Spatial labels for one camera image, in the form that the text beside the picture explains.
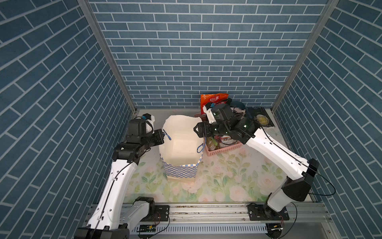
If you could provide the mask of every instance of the metal bracket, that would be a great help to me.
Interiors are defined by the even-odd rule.
[[[248,205],[248,215],[251,221],[281,221],[281,219],[284,219],[284,221],[289,220],[289,215],[286,207],[284,207],[277,214],[267,215],[263,209],[263,205],[256,203],[250,203]]]
[[[168,221],[168,214],[170,213],[169,205],[155,205],[154,216],[147,215],[141,221]]]

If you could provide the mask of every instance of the black book cover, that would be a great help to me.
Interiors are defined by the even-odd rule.
[[[273,128],[275,126],[264,107],[247,108],[247,112],[251,119],[256,120],[264,128]]]

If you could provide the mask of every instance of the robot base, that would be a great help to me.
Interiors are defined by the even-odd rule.
[[[289,220],[287,209],[284,207],[280,212],[267,210],[263,204],[250,203],[248,205],[248,215],[251,221],[284,221]]]

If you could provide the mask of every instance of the table surface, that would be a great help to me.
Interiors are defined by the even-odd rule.
[[[198,110],[140,110],[139,115],[155,116],[154,129],[162,128],[170,115],[194,116]],[[275,124],[266,132],[276,141],[285,141]],[[159,148],[152,147],[139,162],[129,183],[124,203],[139,196],[153,197],[155,202],[251,202],[265,201],[285,180],[286,174],[257,150],[243,145],[239,149],[208,157],[203,153],[194,183],[167,181],[160,161]]]

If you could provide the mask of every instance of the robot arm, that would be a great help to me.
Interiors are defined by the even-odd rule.
[[[128,183],[139,164],[141,156],[152,146],[164,143],[161,129],[154,130],[154,116],[143,115],[142,119],[129,121],[126,141],[118,144],[112,156],[112,165],[101,199],[85,228],[78,228],[75,239],[127,238],[129,230],[148,215],[154,215],[154,200],[139,197],[124,215],[120,214]]]
[[[277,213],[292,200],[305,200],[319,167],[316,160],[296,155],[268,136],[254,120],[235,115],[228,104],[211,107],[211,103],[208,103],[203,110],[208,122],[200,122],[195,126],[194,131],[199,137],[231,136],[264,154],[286,173],[285,183],[268,196],[265,210]]]

